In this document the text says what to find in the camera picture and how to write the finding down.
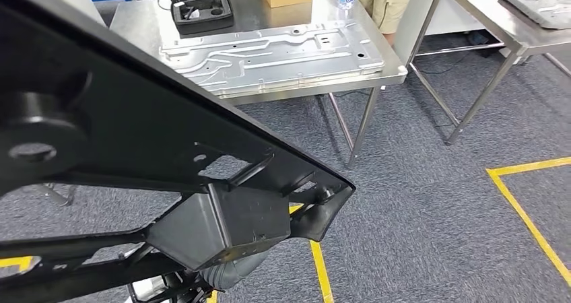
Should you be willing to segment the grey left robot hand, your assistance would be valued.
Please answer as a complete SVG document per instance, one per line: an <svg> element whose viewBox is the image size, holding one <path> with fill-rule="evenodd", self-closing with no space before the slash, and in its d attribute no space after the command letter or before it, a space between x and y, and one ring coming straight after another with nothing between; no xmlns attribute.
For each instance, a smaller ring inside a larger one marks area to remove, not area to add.
<svg viewBox="0 0 571 303"><path fill-rule="evenodd" d="M224 265L218 289L228 290L250 275L269 255L269 251L237 259Z"/></svg>

